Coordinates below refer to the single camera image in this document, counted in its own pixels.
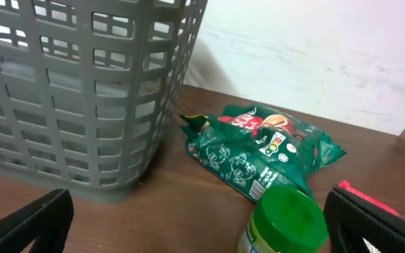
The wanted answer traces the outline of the green coffee sachet bag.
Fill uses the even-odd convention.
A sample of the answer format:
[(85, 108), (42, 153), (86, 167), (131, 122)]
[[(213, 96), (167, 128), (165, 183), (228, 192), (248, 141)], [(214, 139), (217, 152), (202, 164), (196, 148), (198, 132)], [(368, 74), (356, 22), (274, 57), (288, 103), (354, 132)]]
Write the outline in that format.
[(266, 106), (181, 118), (189, 157), (253, 202), (272, 186), (311, 196), (308, 178), (346, 154), (323, 129)]

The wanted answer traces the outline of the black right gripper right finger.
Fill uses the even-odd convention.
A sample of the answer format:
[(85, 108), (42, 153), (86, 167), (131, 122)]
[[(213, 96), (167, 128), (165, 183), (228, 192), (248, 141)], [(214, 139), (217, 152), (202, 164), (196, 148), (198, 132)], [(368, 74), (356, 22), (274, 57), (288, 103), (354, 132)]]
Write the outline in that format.
[(405, 253), (405, 220), (344, 188), (332, 188), (323, 214), (334, 253), (367, 252), (367, 242), (379, 252)]

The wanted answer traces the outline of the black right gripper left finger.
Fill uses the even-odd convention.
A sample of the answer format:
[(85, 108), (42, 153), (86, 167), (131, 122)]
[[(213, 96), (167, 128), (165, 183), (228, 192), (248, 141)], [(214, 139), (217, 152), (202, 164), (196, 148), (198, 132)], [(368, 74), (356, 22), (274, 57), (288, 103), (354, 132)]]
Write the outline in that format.
[(61, 253), (65, 248), (74, 206), (70, 191), (55, 189), (0, 219), (0, 252)]

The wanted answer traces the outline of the red orange pasta packet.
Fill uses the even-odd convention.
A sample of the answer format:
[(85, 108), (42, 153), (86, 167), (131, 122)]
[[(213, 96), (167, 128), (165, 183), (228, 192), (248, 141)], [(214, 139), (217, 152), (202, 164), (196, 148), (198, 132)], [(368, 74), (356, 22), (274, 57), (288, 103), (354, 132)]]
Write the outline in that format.
[(378, 200), (364, 194), (363, 192), (357, 190), (356, 188), (353, 188), (351, 186), (350, 182), (347, 181), (347, 180), (341, 181), (338, 186), (340, 188), (342, 188), (342, 189), (356, 195), (357, 197), (360, 197), (361, 199), (363, 199), (363, 200), (365, 200), (367, 202), (370, 202), (371, 204), (373, 204), (373, 205), (375, 205), (375, 206), (377, 206), (377, 207), (379, 207), (381, 209), (384, 209), (385, 211), (387, 211), (387, 212), (389, 212), (389, 213), (391, 213), (391, 214), (393, 214), (395, 216), (399, 216), (399, 213), (396, 210), (394, 210), (393, 208), (387, 206), (386, 204), (384, 204), (384, 203), (382, 203), (382, 202), (380, 202), (380, 201), (378, 201)]

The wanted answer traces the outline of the green lidded jar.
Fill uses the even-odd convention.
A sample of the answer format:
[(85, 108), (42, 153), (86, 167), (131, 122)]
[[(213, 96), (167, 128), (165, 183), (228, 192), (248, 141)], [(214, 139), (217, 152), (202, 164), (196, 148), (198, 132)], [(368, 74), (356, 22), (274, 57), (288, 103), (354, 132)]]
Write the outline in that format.
[(328, 239), (323, 211), (290, 186), (261, 196), (237, 244), (238, 253), (315, 253)]

